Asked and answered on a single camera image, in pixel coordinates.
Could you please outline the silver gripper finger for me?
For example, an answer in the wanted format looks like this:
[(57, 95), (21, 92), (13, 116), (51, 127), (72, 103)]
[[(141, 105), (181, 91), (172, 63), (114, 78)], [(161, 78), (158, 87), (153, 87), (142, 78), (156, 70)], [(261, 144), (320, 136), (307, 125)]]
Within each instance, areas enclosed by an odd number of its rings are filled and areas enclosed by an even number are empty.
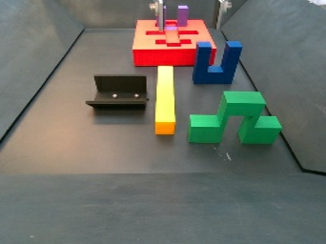
[(231, 8), (229, 0), (217, 0), (218, 1), (218, 10), (217, 10), (217, 18), (216, 18), (216, 29), (221, 27), (223, 15), (227, 13)]
[(152, 0), (149, 9), (154, 12), (156, 25), (158, 30), (164, 30), (164, 0)]

